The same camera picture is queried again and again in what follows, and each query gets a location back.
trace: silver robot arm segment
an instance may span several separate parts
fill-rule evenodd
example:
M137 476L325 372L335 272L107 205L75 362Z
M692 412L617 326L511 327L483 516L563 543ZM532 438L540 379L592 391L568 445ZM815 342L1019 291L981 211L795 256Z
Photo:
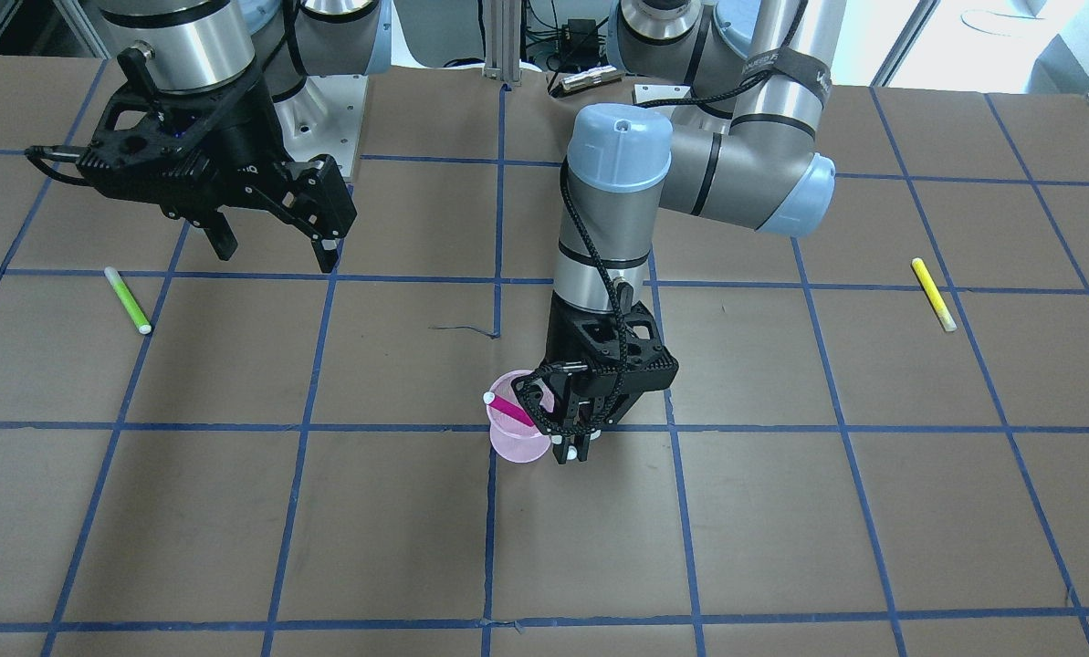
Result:
M265 210L302 232L331 271L357 211L335 158L298 162L286 153L240 4L100 0L100 8L126 84L110 96L88 146L30 146L25 157L62 183L191 221L224 261L238 243L219 208ZM120 127L127 113L138 123ZM81 178L49 161L72 163Z
M633 105L577 114L561 169L565 214L544 360L512 382L537 428L552 435L558 463L586 461L600 429L677 374L639 301L673 132L662 113ZM555 399L551 412L540 406L540 386Z
M737 3L701 9L696 28L682 41L644 42L629 21L628 8L649 9L648 33L658 26L682 25L670 5L686 15L699 0L623 0L620 4L616 45L624 65L645 66L660 61L666 48L685 51L690 34L702 41L699 61L687 64L685 80L695 97L707 98L721 88L739 87L760 75L763 80L736 98L714 104L680 107L674 112L674 163L662 194L662 207L703 216L767 233L804 236L820 223L835 187L835 166L816 153L816 130L828 94L829 66L836 50L844 0L810 0L798 13L799 0L764 0L754 24L749 45L739 25ZM792 25L790 40L785 41ZM669 32L677 33L683 29ZM726 48L713 46L723 42ZM665 70L641 70L669 77ZM733 66L720 77L708 71Z

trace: floor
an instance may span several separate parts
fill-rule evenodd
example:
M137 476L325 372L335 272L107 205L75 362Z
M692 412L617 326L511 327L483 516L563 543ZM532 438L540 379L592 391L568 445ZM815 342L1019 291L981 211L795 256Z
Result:
M626 86L377 78L323 276L268 216L220 263L15 155L118 82L0 58L0 657L1089 654L1080 98L837 87L822 228L662 212L681 374L558 466L478 400L543 353L573 101Z

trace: yellow marker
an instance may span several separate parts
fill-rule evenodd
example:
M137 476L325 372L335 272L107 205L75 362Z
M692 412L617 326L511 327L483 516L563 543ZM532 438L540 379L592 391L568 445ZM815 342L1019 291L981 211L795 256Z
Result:
M946 333L956 331L957 325L954 324L954 317L950 316L950 308L945 307L945 301L942 301L941 292L934 285L933 279L929 277L929 270L925 267L925 263L921 261L921 258L913 258L910 267L913 267L913 273L916 273L917 279L920 280L921 288L923 288L925 295L929 299L929 304L932 305L933 312L938 313L938 319L941 320L941 328L945 329Z

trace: grid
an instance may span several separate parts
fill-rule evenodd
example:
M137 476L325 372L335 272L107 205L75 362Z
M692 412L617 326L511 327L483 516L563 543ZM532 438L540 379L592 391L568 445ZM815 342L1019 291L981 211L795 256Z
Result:
M65 142L72 141L77 126L85 118L90 98L102 80L106 72L103 62L86 93L79 112L71 126ZM941 290L947 292L957 316L960 318L962 331L967 337L974 357L977 358L979 370L986 382L986 388L990 392L990 398L994 403L999 416L999 424L986 425L885 425L885 424L848 424L842 411L841 396L836 387L833 366L829 358L828 348L824 341L824 331L821 325L820 313L816 308L815 291L842 290L842 291L907 291L916 292L918 285L883 285L883 283L815 283L810 282L804 252L799 248L798 242L792 241L792 248L795 256L796 267L798 267L799 283L782 282L757 282L757 280L729 280L729 282L712 282L712 280L666 280L658 275L657 259L650 257L649 273L650 295L652 299L653 315L658 325L663 326L661 292L664 289L674 288L748 288L748 289L782 289L799 290L803 292L807 304L808 316L810 316L812 333L816 337L816 349L819 352L822 363L825 386L831 396L832 410L835 414L835 424L680 424L674 416L674 403L669 390L663 392L665 424L626 424L619 428L619 431L656 431L669 433L670 446L672 447L674 482L676 482L678 513L682 526L683 549L685 549L687 585L689 585L690 613L689 615L666 615L653 617L526 617L517 620L493 619L493 579L494 561L497 561L497 503L498 503L498 477L499 462L497 454L488 454L488 483L487 483L487 515L486 515L486 537L485 553L482 563L485 564L485 583L482 584L482 617L480 619L423 619L423 620L401 620L401 619L345 619L345 620L279 620L279 609L281 603L282 587L285 586L285 567L290 560L290 548L292 534L297 512L297 502L302 482L305 478L307 440L311 433L431 433L431 431L486 431L486 425L481 424L320 424L314 422L314 404L318 398L319 382L321 382L321 366L325 357L326 340L329 333L330 316L334 306L335 288L342 282L370 282L370 283L457 283L457 285L490 285L493 289L493 329L491 337L499 337L502 332L502 296L505 285L550 285L548 278L506 278L503 276L503 250L504 250L504 174L507 167L560 167L560 162L542 160L516 160L505 157L506 127L505 118L507 112L506 96L510 88L503 87L499 95L499 154L497 158L441 158L441 157L414 157L413 155L364 155L364 160L389 160L389 161L431 161L445 163L468 163L468 166L490 166L497 170L497 209L494 209L494 263L493 276L491 278L466 278L465 276L372 276L352 275L334 270L331 275L314 273L268 273L268 272L206 272L206 271L180 271L180 257L183 253L188 230L184 228L178 235L175 250L172 258L168 263L166 270L131 270L123 271L129 278L151 278L159 280L161 287L157 302L152 308L152 324L159 323L161 312L168 292L173 282L180 279L192 278L217 278L217 279L266 279L266 280L325 280L327 282L325 304L321 321L319 321L318 340L314 353L314 365L309 387L307 388L305 413L301 424L169 424L169 422L133 422L127 421L127 411L138 384L144 363L147 361L150 340L143 341L138 350L138 357L132 369L130 385L124 394L121 407L119 407L117 418L113 422L53 422L53 421L0 421L0 429L14 428L39 428L39 429L108 429L110 431L109 446L95 480L93 496L88 508L86 508L85 520L82 523L82 531L77 537L76 548L70 561L68 575L64 585L61 587L59 601L56 604L52 620L49 623L0 623L2 632L44 632L45 642L42 646L42 657L52 653L54 642L60 633L68 632L260 632L262 633L261 654L268 657L272 654L273 640L279 632L303 632L303 631L368 631L368 629L443 629L443 631L479 631L481 633L481 655L491 654L491 635L493 628L514 626L523 628L556 628L556 626L615 626L615 625L689 625L694 629L696 653L699 656L708 654L708 644L703 628L711 625L744 625L744 624L785 624L785 623L857 623L857 622L888 622L892 635L894 635L895 649L897 654L906 656L906 637L904 637L903 621L919 620L960 620L960 619L1038 619L1038 617L1075 617L1084 631L1089 648L1089 607L1081 603L1078 592L1075 589L1069 569L1064 561L1061 548L1052 525L1049 524L1047 513L1041 504L1040 496L1036 489L1036 483L1031 479L1030 471L1020 451L1019 441L1016 434L1075 434L1089 435L1089 425L1076 425L1075 427L1059 427L1059 425L1027 425L1011 424L1007 422L1003 402L1000 398L993 377L991 377L987 361L979 345L978 338L975 337L974 326L969 321L967 308L962 300L966 292L982 295L1084 295L1089 300L1088 278L1084 273L1077 257L1069 247L1064 233L1059 228L1056 217L1052 214L1048 200L1044 198L1041 188L1043 187L1089 187L1089 182L1065 182L1065 180L1036 180L1031 175L1027 162L1012 138L1007 125L1003 123L999 109L994 105L993 98L986 97L988 107L994 115L994 120L1001 129L1003 136L1007 141L1016 161L1023 168L1025 179L975 179L975 178L950 178L950 177L921 177L911 175L906 167L906 159L903 158L897 138L891 130L890 121L883 111L878 93L870 90L874 108L878 110L879 120L882 123L889 137L890 146L894 150L895 158L902 173L897 174L862 174L848 173L840 174L847 179L872 179L872 180L897 180L906 183L908 193L911 195L925 232L928 235L929 244L934 251L938 267L944 276L945 283ZM17 155L14 150L0 149L0 155ZM1019 184L1029 186L1041 208L1045 212L1052 231L1057 236L1059 243L1065 251L1069 265L1075 269L1075 276L1080 280L1079 289L1056 289L1056 288L1001 288L1001 287L957 287L953 282L950 268L945 265L942 256L940 243L934 235L934 230L923 209L922 199L915 183L937 182L937 183L1002 183ZM15 276L74 276L74 278L90 278L98 276L97 270L50 270L50 269L9 269L17 253L22 241L29 230L32 220L42 204L45 195L51 187L51 182L44 182L40 191L30 206L29 212L24 217L17 235L11 243L0 266L0 285L5 278ZM98 511L107 475L110 472L111 461L115 453L115 448L120 435L123 431L298 431L296 446L295 470L291 486L291 495L286 503L284 534L281 536L279 558L276 573L273 573L272 596L268 615L262 620L231 620L230 622L164 622L163 620L151 620L144 622L71 622L65 620L65 605L69 604L70 595L76 582L77 571L82 563L82 555L85 552L86 542L89 538L90 528ZM681 437L683 434L724 431L724 433L835 433L841 437L844 445L845 457L848 459L849 475L856 487L860 511L865 515L866 528L869 533L869 540L872 548L874 562L877 562L878 576L881 580L883 599L886 609L884 611L825 611L810 612L810 615L705 615L702 605L699 603L698 579L696 573L696 561L694 552L694 535L692 533L690 508L686 496L686 474L682 461ZM903 609L898 608L894 601L894 591L890 573L886 567L885 557L881 539L878 536L877 523L873 520L873 510L869 496L866 494L865 482L861 478L860 465L858 464L857 450L852 440L853 434L996 434L1007 438L1013 458L1018 464L1020 477L1025 485L1025 490L1032 502L1038 523L1041 525L1044 540L1048 542L1052 557L1059 568L1067 591L1069 591L1069 603L1059 607L1032 607L1032 608L978 608L978 609Z

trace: green marker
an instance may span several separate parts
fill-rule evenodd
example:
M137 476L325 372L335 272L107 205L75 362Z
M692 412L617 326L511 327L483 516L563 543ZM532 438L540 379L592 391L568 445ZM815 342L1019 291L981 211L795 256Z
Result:
M150 333L150 321L143 314L143 308L138 307L138 302L134 300L131 289L126 287L126 282L119 276L118 270L113 267L107 267L102 271L106 272L106 279L110 280L110 287L114 288L114 294L122 302L122 307L126 308L127 315L131 316L131 321L134 321L134 328L144 336Z

